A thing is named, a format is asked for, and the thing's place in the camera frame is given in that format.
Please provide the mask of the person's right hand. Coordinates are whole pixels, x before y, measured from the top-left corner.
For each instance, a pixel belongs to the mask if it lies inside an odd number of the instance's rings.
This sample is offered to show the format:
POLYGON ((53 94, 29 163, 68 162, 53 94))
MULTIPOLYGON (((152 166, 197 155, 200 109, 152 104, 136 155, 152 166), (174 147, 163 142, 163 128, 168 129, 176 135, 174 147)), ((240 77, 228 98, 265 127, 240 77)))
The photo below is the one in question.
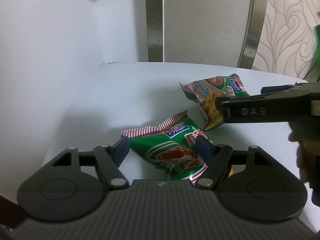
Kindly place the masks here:
POLYGON ((300 180, 309 183, 311 201, 319 206, 319 127, 315 123, 289 122, 289 141, 298 142, 297 166, 300 180))

